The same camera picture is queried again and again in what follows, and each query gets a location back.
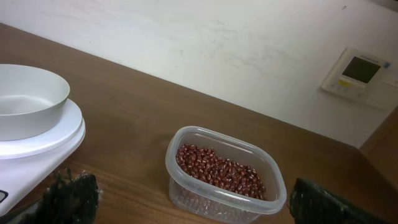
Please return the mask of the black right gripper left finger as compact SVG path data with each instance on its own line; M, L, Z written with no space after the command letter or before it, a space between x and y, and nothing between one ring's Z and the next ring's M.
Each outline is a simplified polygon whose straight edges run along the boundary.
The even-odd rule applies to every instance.
M94 174L58 172L42 198L1 217L1 224L93 224L100 200Z

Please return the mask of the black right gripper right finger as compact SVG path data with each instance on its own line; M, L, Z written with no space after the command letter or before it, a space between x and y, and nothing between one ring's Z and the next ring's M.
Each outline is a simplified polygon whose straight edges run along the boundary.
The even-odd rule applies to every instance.
M295 224L389 224L304 178L296 179L288 207Z

